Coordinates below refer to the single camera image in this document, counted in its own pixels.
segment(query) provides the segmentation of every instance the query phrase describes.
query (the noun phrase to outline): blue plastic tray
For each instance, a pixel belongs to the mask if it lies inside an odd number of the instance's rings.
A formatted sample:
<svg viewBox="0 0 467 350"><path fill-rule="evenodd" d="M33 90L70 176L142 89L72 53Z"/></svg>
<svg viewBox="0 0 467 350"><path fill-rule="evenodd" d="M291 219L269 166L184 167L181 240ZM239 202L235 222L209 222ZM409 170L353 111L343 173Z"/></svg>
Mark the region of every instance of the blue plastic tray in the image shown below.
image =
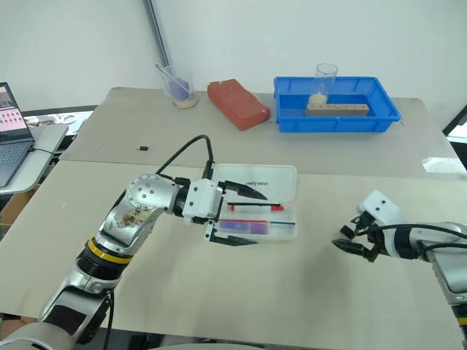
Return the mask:
<svg viewBox="0 0 467 350"><path fill-rule="evenodd" d="M337 77L329 104L367 104L366 116L305 115L312 81L310 77L274 78L277 122L283 133L386 131L401 114L375 77Z"/></svg>

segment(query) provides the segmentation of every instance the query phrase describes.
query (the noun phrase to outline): laptop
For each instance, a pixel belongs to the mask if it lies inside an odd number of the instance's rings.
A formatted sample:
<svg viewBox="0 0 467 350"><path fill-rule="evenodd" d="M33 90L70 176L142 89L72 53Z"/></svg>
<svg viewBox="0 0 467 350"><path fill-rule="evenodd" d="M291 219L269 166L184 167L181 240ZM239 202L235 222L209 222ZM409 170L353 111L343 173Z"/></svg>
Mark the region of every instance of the laptop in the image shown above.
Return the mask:
<svg viewBox="0 0 467 350"><path fill-rule="evenodd" d="M0 187L8 184L33 145L12 91L0 82Z"/></svg>

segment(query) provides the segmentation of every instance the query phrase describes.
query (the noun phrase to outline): laptop keyboard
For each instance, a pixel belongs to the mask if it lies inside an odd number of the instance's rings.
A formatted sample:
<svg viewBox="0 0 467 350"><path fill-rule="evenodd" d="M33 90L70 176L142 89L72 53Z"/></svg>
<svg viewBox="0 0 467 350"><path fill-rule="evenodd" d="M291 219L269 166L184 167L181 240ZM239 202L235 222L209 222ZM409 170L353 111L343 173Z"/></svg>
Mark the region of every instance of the laptop keyboard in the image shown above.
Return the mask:
<svg viewBox="0 0 467 350"><path fill-rule="evenodd" d="M30 144L5 144L0 147L0 164L10 164L19 161L23 152L25 152Z"/></svg>

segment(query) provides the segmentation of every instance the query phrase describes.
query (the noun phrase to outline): yellow ring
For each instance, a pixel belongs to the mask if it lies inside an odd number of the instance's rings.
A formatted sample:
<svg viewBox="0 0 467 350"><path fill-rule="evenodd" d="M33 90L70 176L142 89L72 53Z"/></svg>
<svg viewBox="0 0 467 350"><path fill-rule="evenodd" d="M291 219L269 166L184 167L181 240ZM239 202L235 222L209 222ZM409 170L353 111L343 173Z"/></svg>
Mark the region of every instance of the yellow ring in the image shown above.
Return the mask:
<svg viewBox="0 0 467 350"><path fill-rule="evenodd" d="M96 256L100 257L101 259L110 261L111 263L116 264L129 264L132 257L114 257L113 255L104 253L101 251L97 246L94 245L93 239L88 241L88 247Z"/></svg>

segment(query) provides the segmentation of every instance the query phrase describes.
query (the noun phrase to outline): white wall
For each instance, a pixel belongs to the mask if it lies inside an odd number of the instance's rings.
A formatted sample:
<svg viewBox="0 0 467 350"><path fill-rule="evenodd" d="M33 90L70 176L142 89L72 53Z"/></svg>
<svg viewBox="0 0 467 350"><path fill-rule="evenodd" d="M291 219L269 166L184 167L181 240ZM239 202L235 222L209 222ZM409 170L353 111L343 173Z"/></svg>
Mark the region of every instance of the white wall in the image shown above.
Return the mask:
<svg viewBox="0 0 467 350"><path fill-rule="evenodd" d="M0 81L22 110L160 87L157 52L141 0L0 0Z"/></svg>
<svg viewBox="0 0 467 350"><path fill-rule="evenodd" d="M390 96L421 98L444 127L467 104L465 0L156 0L171 58L197 88L237 78L376 76Z"/></svg>

